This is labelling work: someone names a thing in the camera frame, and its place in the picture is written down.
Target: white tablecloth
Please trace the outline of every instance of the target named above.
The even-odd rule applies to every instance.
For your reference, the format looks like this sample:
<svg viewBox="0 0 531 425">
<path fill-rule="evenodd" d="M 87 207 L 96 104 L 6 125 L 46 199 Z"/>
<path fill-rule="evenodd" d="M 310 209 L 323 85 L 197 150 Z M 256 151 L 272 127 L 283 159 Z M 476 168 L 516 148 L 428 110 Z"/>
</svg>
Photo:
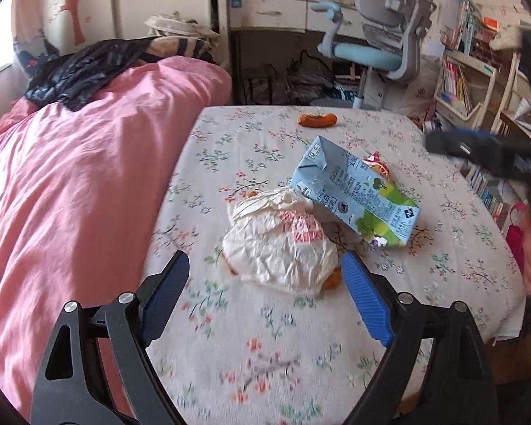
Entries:
<svg viewBox="0 0 531 425">
<path fill-rule="evenodd" d="M 303 112 L 334 113 L 339 121 L 306 129 L 297 125 Z M 380 151 L 421 208 L 402 249 L 371 248 L 325 224 L 341 253 L 356 250 L 372 272 L 420 302 L 463 300 L 484 340 L 519 332 L 525 296 L 503 237 L 460 173 L 425 151 L 407 118 L 305 107 L 206 109 L 183 149 L 145 267 L 146 275 L 160 272 L 177 249 L 190 258 L 187 288 L 148 350 L 187 423 L 342 423 L 384 353 L 344 285 L 295 298 L 240 283 L 220 255 L 228 205 L 286 185 L 319 134 L 357 156 Z M 430 347 L 423 341 L 406 395 L 419 388 Z"/>
</svg>

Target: pink blanket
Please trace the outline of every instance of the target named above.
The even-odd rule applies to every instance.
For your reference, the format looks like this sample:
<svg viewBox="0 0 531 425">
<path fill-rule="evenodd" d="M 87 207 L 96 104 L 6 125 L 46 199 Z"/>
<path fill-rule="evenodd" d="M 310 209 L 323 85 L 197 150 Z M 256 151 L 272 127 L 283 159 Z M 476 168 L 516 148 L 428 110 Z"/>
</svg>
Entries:
<svg viewBox="0 0 531 425">
<path fill-rule="evenodd" d="M 140 282 L 173 168 L 230 77 L 174 57 L 127 70 L 77 113 L 21 99 L 0 120 L 0 388 L 29 417 L 63 304 Z"/>
</svg>

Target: magenta bag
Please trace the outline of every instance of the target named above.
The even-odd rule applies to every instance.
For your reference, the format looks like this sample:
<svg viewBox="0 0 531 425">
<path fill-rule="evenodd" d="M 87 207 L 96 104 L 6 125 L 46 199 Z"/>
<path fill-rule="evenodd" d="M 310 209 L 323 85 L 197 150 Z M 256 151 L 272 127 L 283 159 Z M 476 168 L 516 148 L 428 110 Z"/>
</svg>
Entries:
<svg viewBox="0 0 531 425">
<path fill-rule="evenodd" d="M 523 267 L 525 265 L 525 254 L 523 252 L 523 230 L 521 230 L 520 226 L 514 225 L 513 221 L 511 220 L 511 213 L 514 209 L 517 209 L 518 211 L 527 211 L 527 206 L 523 203 L 513 205 L 510 213 L 508 214 L 511 225 L 510 228 L 507 229 L 506 235 L 507 245 L 510 247 L 519 270 L 523 274 Z"/>
</svg>

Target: table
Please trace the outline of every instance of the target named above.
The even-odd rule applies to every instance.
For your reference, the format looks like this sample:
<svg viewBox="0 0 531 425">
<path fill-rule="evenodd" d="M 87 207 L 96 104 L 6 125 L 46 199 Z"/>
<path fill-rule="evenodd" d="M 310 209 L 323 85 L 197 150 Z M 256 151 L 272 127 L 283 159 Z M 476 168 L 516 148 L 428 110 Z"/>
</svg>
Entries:
<svg viewBox="0 0 531 425">
<path fill-rule="evenodd" d="M 297 125 L 300 113 L 334 113 L 329 129 Z M 428 154 L 409 119 L 365 110 L 219 107 L 199 117 L 169 185 L 145 273 L 177 249 L 191 278 L 163 336 L 148 353 L 187 423 L 342 423 L 378 366 L 372 340 L 341 285 L 295 297 L 241 283 L 221 258 L 228 209 L 251 191 L 286 185 L 316 135 L 357 156 L 380 151 L 392 178 L 421 208 L 407 247 L 376 249 L 324 224 L 343 253 L 426 304 L 468 304 L 484 340 L 516 336 L 525 294 L 517 265 L 484 205 L 448 159 Z M 419 388 L 424 340 L 406 396 Z"/>
</svg>

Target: blue gripper pad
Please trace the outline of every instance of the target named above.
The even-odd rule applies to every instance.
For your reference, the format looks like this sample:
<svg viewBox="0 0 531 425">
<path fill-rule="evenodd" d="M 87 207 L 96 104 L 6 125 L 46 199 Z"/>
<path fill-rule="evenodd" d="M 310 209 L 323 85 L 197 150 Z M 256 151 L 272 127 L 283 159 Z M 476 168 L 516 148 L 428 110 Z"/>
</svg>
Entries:
<svg viewBox="0 0 531 425">
<path fill-rule="evenodd" d="M 382 342 L 384 347 L 389 347 L 394 340 L 389 308 L 368 278 L 370 271 L 351 253 L 344 255 L 341 268 L 344 283 L 370 336 Z"/>
<path fill-rule="evenodd" d="M 171 312 L 189 279 L 187 254 L 177 251 L 176 256 L 173 256 L 176 260 L 169 261 L 161 272 L 162 280 L 145 306 L 141 336 L 145 346 L 149 346 L 152 340 L 159 339 L 162 335 Z"/>
</svg>

